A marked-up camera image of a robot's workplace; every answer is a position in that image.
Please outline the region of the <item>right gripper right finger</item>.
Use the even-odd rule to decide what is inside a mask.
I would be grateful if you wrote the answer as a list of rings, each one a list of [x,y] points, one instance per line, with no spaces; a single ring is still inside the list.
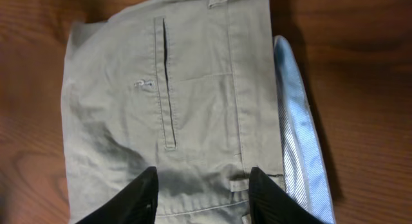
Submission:
[[[322,224],[258,167],[250,172],[248,196],[252,224]]]

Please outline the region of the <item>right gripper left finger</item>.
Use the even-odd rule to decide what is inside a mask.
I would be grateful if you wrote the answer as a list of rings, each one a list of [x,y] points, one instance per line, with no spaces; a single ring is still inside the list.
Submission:
[[[158,206],[156,167],[148,167],[116,196],[77,224],[154,224]]]

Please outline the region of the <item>khaki shorts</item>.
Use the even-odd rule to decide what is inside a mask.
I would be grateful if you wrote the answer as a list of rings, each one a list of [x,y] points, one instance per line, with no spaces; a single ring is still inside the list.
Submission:
[[[71,223],[152,166],[156,223],[249,223],[253,167],[335,222],[301,74],[272,35],[269,0],[149,0],[73,24],[61,113]]]

